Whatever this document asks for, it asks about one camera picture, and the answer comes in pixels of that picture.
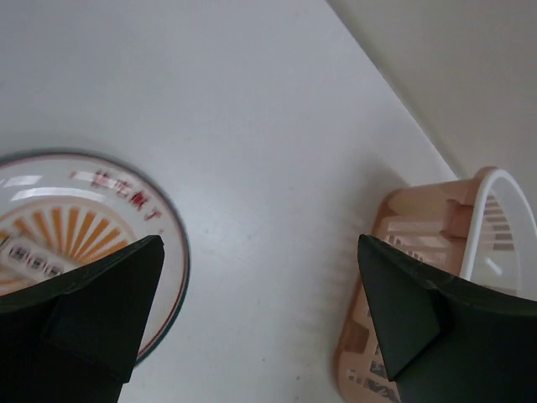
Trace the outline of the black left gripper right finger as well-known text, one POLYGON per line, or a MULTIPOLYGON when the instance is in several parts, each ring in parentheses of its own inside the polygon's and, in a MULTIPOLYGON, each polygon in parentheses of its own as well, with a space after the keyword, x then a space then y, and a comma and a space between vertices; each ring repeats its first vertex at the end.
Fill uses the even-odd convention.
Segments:
POLYGON ((357 261, 388 379, 403 402, 534 402, 536 304, 370 235, 357 261))

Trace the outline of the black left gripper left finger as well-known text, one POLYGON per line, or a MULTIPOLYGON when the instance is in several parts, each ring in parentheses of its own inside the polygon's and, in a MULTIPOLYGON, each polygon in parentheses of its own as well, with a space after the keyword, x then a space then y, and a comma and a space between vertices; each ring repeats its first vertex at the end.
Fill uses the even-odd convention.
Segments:
POLYGON ((116 402, 164 264, 151 235, 1 298, 3 402, 116 402))

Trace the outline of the orange sunburst white plate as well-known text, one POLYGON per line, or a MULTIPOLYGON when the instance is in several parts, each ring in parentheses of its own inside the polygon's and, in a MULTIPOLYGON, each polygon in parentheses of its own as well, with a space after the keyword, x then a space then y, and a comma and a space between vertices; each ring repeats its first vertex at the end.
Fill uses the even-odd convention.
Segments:
POLYGON ((165 192, 135 167, 99 154, 39 149, 1 158, 1 292, 102 259, 147 235, 164 263, 138 351, 164 340, 190 280, 185 226, 165 192))

